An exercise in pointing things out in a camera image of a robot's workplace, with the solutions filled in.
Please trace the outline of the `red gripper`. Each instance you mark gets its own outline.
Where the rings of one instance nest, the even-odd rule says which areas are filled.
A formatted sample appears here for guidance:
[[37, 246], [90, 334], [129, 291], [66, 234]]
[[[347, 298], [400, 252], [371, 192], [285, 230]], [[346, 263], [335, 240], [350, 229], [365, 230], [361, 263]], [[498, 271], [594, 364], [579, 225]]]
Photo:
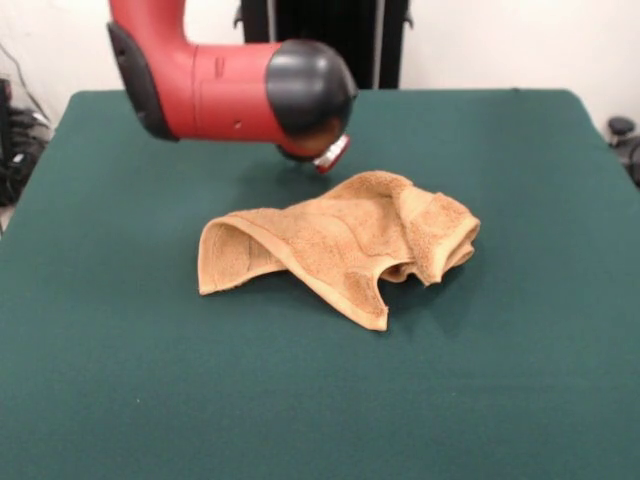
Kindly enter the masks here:
[[329, 172], [342, 158], [350, 144], [348, 134], [341, 135], [325, 152], [314, 160], [316, 170], [325, 174]]

